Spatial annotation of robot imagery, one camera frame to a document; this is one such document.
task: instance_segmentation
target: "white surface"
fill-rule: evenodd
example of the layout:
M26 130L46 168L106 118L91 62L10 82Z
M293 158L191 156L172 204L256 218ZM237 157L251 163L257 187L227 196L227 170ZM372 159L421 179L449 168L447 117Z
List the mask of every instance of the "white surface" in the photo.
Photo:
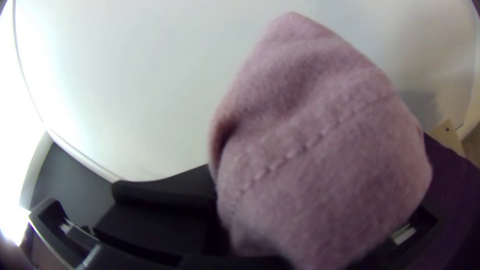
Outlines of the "white surface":
M461 125L479 24L470 0L18 0L18 49L57 143L106 174L153 180L207 162L215 106L287 11L370 57L425 129Z
M477 46L480 46L480 26L476 28ZM473 131L473 129L480 123L480 53L476 55L476 77L474 87L471 94L470 104L466 112L464 125L457 130L458 136L461 140Z
M30 165L44 161L33 157L45 130L18 63L12 1L0 15L0 123L0 230L18 244L28 224L20 194Z

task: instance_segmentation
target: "pink knit hat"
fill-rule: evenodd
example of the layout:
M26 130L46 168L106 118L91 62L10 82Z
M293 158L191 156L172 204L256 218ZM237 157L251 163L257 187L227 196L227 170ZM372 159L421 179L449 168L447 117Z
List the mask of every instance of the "pink knit hat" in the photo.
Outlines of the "pink knit hat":
M387 77L295 13L271 24L219 105L210 168L233 250L299 270L360 259L432 178L419 123Z

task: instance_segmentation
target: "stitching line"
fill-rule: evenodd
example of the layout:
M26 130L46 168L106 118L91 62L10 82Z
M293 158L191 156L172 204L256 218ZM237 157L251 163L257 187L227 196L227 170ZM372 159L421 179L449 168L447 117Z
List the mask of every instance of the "stitching line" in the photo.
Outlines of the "stitching line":
M230 210L228 212L229 213L229 218L230 218L230 226L229 226L230 229L233 225L233 221L234 221L234 217L235 217L235 213L237 211L237 205L238 205L239 201L242 199L245 192L247 190L251 189L259 179L267 176L270 173L273 173L278 168L285 165L288 161L290 161L291 159L299 156L300 154L308 152L311 148L313 148L315 145L317 145L321 141L320 139L325 137L329 132L338 128L340 126L340 124L344 123L345 121L347 121L347 120L351 119L352 117L354 117L355 115L357 115L360 111L368 109L369 107L376 104L377 102L388 99L388 98L390 98L392 96L395 96L395 95L396 95L395 93L390 93L390 94L386 94L386 95L379 95L375 99L373 99L372 101L364 103L362 106L354 108L350 113L346 114L344 117L337 119L334 122L335 124L324 128L323 130L320 131L319 134L315 135L311 139L308 139L305 143L299 145L299 147L297 147L296 149L288 152L287 154L284 154L283 156L281 156L278 159L275 159L270 165L267 165L267 166L263 167L261 170L259 170L259 172L255 173L253 175L253 177L251 178L251 180L247 181L246 184L238 190L237 195L233 199L233 203L231 204ZM265 136L260 141L260 144L262 142L264 142L266 140L266 138L269 138L270 136L272 136L272 134L268 135L268 136ZM249 151L249 149L251 149L251 148L252 147L249 146L249 148L244 152L244 154L246 154Z

